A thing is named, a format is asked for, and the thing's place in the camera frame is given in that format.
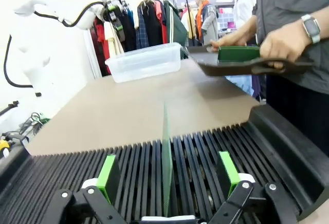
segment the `person's hand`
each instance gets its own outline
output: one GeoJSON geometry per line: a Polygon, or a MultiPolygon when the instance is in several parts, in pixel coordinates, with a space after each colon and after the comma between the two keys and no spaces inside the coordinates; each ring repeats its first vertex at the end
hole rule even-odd
{"type": "Polygon", "coordinates": [[[218,48],[222,46],[246,46],[249,36],[241,33],[240,31],[233,32],[231,34],[225,35],[218,41],[210,41],[213,51],[218,51],[218,48]]]}
{"type": "MultiPolygon", "coordinates": [[[[311,43],[301,21],[287,24],[270,32],[260,48],[262,58],[282,58],[294,62],[311,43]]],[[[270,66],[282,68],[282,63],[272,63],[270,66]]]]}

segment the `ribbed conveyor surface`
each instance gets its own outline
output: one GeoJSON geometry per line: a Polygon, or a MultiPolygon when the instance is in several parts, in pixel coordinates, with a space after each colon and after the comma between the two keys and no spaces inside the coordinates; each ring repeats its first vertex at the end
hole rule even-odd
{"type": "MultiPolygon", "coordinates": [[[[308,196],[301,197],[291,188],[294,179],[287,179],[289,172],[278,166],[282,163],[273,164],[275,155],[262,147],[262,139],[249,122],[174,137],[170,215],[194,214],[209,220],[221,206],[224,196],[215,167],[218,151],[228,151],[237,170],[252,174],[261,185],[281,182],[297,215],[308,208],[308,196]]],[[[1,191],[1,223],[40,223],[54,192],[78,191],[86,179],[98,177],[108,154],[119,158],[121,178],[114,202],[119,213],[126,221],[161,216],[161,141],[157,140],[90,152],[29,156],[1,191]]],[[[254,222],[245,215],[240,223],[254,222]]]]}

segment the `gray vest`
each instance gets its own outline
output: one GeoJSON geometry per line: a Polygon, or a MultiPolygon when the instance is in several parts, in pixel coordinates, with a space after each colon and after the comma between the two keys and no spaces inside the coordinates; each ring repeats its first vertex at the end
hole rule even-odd
{"type": "MultiPolygon", "coordinates": [[[[327,6],[329,0],[257,0],[259,43],[269,32],[327,6]]],[[[329,40],[308,46],[303,55],[314,62],[313,69],[301,76],[287,78],[303,87],[329,94],[329,40]]]]}

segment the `table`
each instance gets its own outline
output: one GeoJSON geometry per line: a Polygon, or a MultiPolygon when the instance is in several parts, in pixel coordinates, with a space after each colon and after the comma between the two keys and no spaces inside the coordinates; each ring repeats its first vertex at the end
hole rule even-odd
{"type": "MultiPolygon", "coordinates": [[[[87,84],[27,146],[32,155],[114,147],[162,137],[166,103],[170,135],[241,123],[258,102],[225,78],[209,78],[192,60],[179,72],[117,84],[87,84]]],[[[327,223],[329,201],[300,224],[327,223]]]]}

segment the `transparent plastic bin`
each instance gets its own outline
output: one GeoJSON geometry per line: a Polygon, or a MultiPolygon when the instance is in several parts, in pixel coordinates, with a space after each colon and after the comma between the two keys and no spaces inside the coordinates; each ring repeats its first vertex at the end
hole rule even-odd
{"type": "Polygon", "coordinates": [[[111,57],[105,63],[117,83],[178,71],[180,44],[169,43],[134,50],[111,57]]]}

